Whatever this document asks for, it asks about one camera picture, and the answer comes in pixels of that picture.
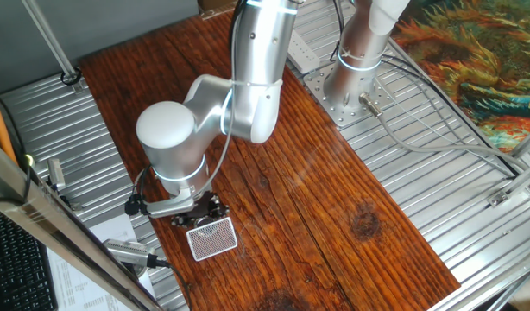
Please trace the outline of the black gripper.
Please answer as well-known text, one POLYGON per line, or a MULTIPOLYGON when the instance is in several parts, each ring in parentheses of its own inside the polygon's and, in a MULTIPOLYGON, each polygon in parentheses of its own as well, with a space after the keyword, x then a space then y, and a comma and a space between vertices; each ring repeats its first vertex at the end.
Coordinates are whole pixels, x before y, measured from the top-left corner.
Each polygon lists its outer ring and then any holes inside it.
POLYGON ((171 225, 182 228, 193 227, 195 218, 209 215, 212 219, 221 219, 230 213, 230 207, 225 205, 217 194, 204 192, 204 194, 194 202, 194 208, 186 213, 176 214, 171 218, 171 225))

